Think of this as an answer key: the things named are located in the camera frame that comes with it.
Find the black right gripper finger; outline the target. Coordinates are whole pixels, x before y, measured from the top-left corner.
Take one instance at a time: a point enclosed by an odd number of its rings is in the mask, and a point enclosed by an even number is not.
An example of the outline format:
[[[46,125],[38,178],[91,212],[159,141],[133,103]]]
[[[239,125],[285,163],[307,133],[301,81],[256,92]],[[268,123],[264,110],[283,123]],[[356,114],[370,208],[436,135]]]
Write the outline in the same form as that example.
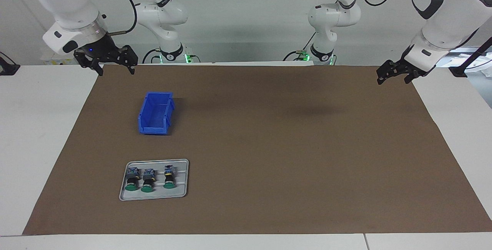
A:
[[[88,68],[95,71],[99,76],[103,76],[103,68],[100,66],[99,61],[96,58],[88,59],[86,53],[83,50],[75,50],[74,57],[81,68]]]
[[[138,65],[138,56],[130,47],[130,45],[125,45],[117,49],[118,56],[116,58],[116,63],[125,66],[131,75],[135,74],[135,67]]]

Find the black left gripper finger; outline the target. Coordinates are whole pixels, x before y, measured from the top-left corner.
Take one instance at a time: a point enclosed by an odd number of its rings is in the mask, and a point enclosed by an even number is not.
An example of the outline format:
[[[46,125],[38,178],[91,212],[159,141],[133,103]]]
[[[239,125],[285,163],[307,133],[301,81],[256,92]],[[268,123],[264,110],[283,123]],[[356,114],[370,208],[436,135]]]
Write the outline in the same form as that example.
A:
[[[410,84],[414,79],[420,77],[420,70],[418,69],[409,69],[407,76],[404,77],[405,84]]]
[[[399,63],[387,60],[377,70],[377,83],[382,85],[385,80],[400,74]]]

